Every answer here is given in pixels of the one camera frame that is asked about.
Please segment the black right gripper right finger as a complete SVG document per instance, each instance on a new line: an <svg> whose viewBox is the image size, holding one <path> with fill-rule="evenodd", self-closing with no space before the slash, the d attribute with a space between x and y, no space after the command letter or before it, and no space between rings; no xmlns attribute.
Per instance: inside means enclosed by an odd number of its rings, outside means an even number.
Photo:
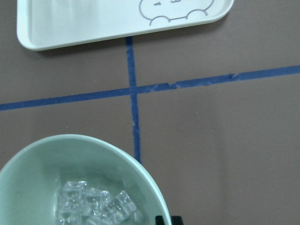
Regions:
<svg viewBox="0 0 300 225"><path fill-rule="evenodd" d="M171 216L172 225L183 225L183 219L181 216Z"/></svg>

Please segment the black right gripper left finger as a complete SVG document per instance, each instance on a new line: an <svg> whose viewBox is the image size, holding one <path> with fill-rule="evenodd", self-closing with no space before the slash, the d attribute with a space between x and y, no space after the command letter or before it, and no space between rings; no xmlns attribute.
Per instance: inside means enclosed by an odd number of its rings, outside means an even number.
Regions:
<svg viewBox="0 0 300 225"><path fill-rule="evenodd" d="M164 219L162 216L155 217L155 225L165 225Z"/></svg>

